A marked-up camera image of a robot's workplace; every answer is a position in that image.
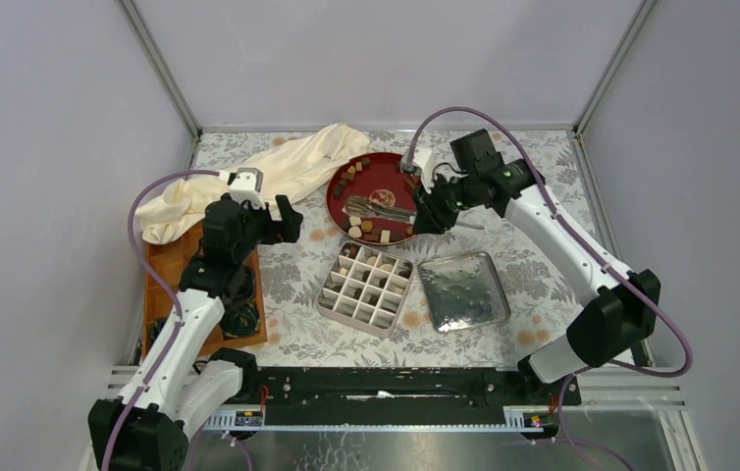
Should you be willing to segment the pink tin with white dividers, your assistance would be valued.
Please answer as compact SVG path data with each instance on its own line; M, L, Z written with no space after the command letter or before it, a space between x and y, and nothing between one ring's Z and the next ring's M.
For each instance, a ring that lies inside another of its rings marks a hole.
M348 241L329 268L314 305L324 317L379 339L389 338L403 311L415 266Z

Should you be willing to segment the silver metal tongs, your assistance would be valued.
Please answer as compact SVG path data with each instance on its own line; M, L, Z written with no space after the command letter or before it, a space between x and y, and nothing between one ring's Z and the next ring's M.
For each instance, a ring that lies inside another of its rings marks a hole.
M384 219L408 224L412 224L416 218L415 211L386 206L359 195L348 196L344 202L343 211L352 217Z

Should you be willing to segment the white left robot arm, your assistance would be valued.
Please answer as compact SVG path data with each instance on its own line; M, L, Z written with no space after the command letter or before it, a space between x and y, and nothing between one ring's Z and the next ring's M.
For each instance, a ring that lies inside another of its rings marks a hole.
M244 263L261 244L295 243L303 221L284 195L269 208L238 203L228 195L209 204L199 251L185 266L173 310L144 362L114 399L99 399L88 426L102 470L180 470L190 440L227 399L255 397L256 361L247 353L222 353L193 381L186 377L209 334L244 281Z

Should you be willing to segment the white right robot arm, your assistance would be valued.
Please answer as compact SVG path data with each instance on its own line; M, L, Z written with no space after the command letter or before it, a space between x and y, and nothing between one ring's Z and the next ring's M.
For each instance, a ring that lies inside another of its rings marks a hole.
M654 332L658 277L650 270L632 271L576 225L528 154L505 162L485 130L458 138L450 147L457 177L436 175L431 150L416 144L402 158L402 170L421 180L412 193L413 230L441 234L456 226L462 211L491 209L535 243L582 307L563 335L518 362L514 388L522 399L544 402L568 375L604 366Z

